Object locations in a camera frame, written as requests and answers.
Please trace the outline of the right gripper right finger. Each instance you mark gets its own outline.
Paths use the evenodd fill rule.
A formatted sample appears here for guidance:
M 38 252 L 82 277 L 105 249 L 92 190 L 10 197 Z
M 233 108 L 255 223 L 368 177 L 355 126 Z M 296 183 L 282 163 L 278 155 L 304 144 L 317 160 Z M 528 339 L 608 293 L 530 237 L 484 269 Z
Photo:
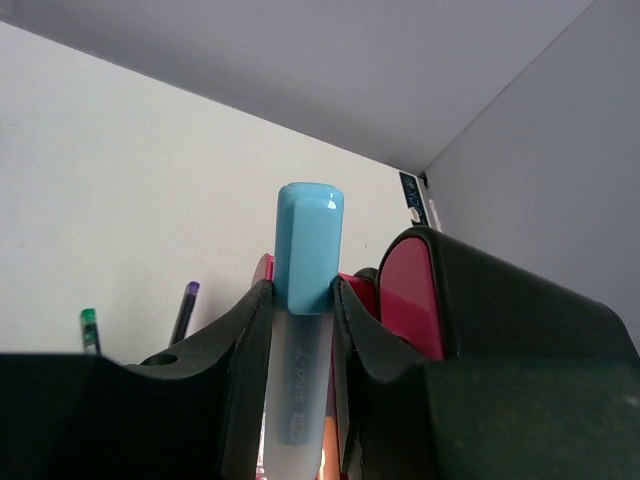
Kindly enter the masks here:
M 412 417 L 422 451 L 415 479 L 638 477 L 637 364 L 419 355 L 422 390 L 412 395 L 421 406 Z

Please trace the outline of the orange highlighter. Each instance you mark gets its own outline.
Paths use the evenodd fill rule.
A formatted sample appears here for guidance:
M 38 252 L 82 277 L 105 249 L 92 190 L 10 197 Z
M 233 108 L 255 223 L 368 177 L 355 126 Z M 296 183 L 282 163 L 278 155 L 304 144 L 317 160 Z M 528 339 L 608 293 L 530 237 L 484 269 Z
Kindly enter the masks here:
M 321 452 L 321 463 L 317 480 L 340 479 L 341 471 L 336 421 L 333 417 L 326 416 Z

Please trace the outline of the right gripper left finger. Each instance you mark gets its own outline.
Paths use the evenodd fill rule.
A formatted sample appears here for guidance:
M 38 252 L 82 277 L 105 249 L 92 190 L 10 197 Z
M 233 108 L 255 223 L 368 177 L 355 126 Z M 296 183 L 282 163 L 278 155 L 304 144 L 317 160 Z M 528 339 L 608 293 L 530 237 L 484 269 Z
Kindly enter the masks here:
M 1 358 L 5 479 L 252 479 L 273 312 L 256 283 L 225 315 L 140 364 Z

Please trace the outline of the pink top drawer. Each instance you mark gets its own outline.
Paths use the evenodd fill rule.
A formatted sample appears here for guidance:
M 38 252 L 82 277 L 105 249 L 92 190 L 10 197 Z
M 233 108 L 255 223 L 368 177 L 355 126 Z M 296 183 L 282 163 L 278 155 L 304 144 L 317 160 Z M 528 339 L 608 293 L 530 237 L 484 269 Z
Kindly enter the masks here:
M 429 360 L 444 347 L 430 250 L 419 237 L 400 240 L 379 271 L 381 323 Z

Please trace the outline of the blue highlighter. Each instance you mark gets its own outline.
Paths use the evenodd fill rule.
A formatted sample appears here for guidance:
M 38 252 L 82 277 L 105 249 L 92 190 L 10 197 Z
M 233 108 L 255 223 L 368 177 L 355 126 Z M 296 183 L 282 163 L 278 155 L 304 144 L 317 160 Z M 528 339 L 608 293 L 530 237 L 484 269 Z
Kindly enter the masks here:
M 333 300 L 344 195 L 297 182 L 278 194 L 263 466 L 269 479 L 314 479 L 322 460 Z

